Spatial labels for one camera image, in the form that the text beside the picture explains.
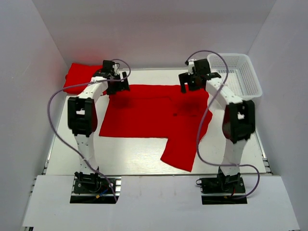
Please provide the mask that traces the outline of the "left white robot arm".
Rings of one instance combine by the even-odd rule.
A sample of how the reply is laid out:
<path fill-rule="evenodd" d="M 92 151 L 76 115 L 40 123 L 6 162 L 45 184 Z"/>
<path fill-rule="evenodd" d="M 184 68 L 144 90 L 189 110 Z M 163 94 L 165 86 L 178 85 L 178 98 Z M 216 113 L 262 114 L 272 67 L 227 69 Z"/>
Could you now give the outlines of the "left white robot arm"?
<path fill-rule="evenodd" d="M 77 151 L 80 156 L 80 172 L 77 174 L 95 174 L 101 176 L 99 166 L 94 154 L 94 132 L 98 126 L 96 102 L 103 92 L 113 95 L 124 90 L 129 91 L 129 72 L 120 72 L 120 63 L 126 63 L 121 59 L 104 60 L 102 68 L 97 70 L 85 89 L 75 97 L 69 97 L 68 127 L 72 131 L 77 143 Z"/>

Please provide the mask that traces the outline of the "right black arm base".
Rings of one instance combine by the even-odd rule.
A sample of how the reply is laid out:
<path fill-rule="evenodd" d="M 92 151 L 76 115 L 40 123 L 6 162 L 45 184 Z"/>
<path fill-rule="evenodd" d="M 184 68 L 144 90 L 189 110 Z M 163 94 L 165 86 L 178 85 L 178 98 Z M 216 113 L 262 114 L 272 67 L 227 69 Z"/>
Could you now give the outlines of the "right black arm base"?
<path fill-rule="evenodd" d="M 239 199 L 246 194 L 244 180 L 222 189 L 217 178 L 200 178 L 196 185 L 201 189 L 202 205 L 244 205 L 247 198 Z"/>

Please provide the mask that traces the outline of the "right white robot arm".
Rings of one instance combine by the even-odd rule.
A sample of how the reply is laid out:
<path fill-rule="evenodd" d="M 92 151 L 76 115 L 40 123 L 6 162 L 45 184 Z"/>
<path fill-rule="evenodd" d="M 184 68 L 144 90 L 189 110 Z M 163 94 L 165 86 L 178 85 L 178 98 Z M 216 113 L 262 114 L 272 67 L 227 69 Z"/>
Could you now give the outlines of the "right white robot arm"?
<path fill-rule="evenodd" d="M 212 72 L 207 59 L 191 59 L 185 61 L 188 71 L 179 74 L 182 93 L 204 89 L 213 96 L 224 109 L 222 132 L 226 138 L 222 163 L 218 166 L 218 188 L 223 192 L 230 191 L 239 178 L 240 163 L 244 147 L 255 132 L 255 104 L 252 100 L 244 100 L 226 85 L 217 72 Z"/>

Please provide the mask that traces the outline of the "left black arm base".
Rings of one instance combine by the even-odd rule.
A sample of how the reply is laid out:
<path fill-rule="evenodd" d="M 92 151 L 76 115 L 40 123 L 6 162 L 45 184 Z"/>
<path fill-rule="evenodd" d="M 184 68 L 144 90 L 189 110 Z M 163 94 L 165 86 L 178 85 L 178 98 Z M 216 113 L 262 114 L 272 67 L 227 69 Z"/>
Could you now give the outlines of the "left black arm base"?
<path fill-rule="evenodd" d="M 82 180 L 75 177 L 70 197 L 71 204 L 115 204 L 120 196 L 121 178 L 109 178 L 111 185 L 105 178 L 84 177 Z"/>

